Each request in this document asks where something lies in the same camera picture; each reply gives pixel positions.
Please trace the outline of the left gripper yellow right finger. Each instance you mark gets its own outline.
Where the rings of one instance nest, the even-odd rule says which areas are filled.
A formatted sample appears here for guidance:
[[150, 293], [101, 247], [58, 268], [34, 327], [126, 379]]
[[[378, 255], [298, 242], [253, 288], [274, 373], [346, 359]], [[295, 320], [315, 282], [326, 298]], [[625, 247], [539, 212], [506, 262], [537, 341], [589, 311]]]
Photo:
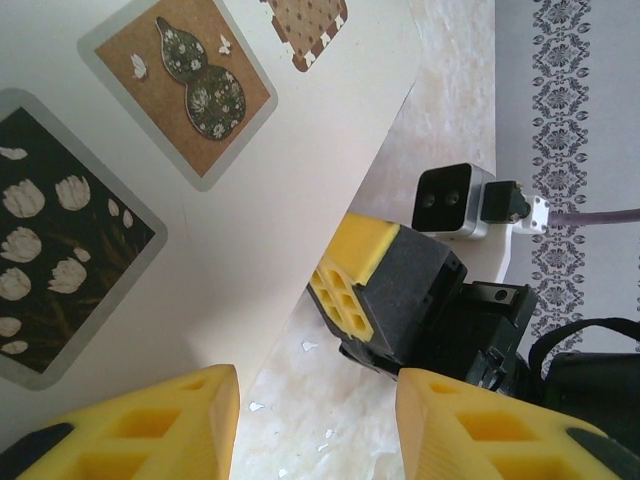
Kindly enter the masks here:
[[417, 368], [397, 379], [408, 479], [636, 479], [639, 458], [574, 417]]

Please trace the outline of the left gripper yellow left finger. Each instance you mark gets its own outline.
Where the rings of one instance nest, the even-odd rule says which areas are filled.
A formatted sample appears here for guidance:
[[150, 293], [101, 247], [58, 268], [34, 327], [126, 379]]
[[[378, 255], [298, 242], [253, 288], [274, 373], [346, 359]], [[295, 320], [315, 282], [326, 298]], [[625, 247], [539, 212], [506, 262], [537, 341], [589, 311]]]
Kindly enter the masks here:
[[60, 416], [1, 453], [4, 479], [227, 479], [240, 411], [219, 364]]

